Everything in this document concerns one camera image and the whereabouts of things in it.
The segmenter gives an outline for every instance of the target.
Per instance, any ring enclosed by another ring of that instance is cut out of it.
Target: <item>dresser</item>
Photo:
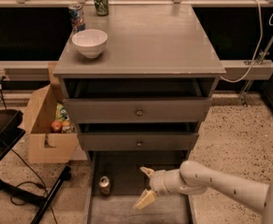
[[[139,195],[146,183],[140,165],[173,168],[187,159],[225,70],[188,5],[113,5],[104,17],[85,6],[84,13],[86,29],[108,34],[106,49],[87,59],[70,36],[54,75],[82,149],[91,162],[99,157],[93,183],[110,174],[113,195]],[[98,191],[90,189],[97,203]],[[106,223],[104,217],[93,223]]]

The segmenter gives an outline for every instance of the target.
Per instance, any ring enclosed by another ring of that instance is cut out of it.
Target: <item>floor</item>
[[[200,128],[190,160],[199,161],[217,171],[269,183],[273,179],[273,113],[259,93],[250,93],[247,102],[248,107],[242,106],[234,92],[216,92],[213,95],[213,106]],[[25,102],[11,105],[8,107],[25,108]],[[14,147],[25,160],[27,140],[28,135],[25,135]],[[63,183],[51,204],[59,224],[82,223],[90,175],[90,166],[86,161],[71,161],[68,165],[72,169],[72,178]],[[65,165],[31,166],[50,189]],[[38,181],[12,152],[0,162],[0,177],[13,185]],[[40,195],[43,193],[29,184],[22,187]],[[190,199],[197,224],[261,223],[259,215],[215,190],[209,189]],[[0,192],[0,223],[30,223],[35,213],[36,209],[31,204],[16,206],[10,202],[8,195]],[[55,223],[51,211],[46,213],[41,223]]]

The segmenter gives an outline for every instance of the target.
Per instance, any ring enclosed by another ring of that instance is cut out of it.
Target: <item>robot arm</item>
[[[151,190],[144,190],[135,208],[142,209],[159,195],[180,193],[195,195],[207,188],[216,189],[227,197],[263,215],[263,223],[273,224],[273,182],[266,185],[214,171],[195,162],[185,161],[179,169],[156,171],[141,168],[150,179]]]

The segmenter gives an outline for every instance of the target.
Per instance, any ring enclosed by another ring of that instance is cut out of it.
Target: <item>white bowl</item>
[[[76,50],[88,58],[96,58],[106,47],[108,35],[100,30],[87,29],[72,36]]]

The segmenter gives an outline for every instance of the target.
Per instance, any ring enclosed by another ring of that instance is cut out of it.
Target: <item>cardboard box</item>
[[[23,114],[24,129],[29,133],[28,161],[65,163],[77,149],[76,133],[51,133],[57,98],[51,85],[34,91]]]

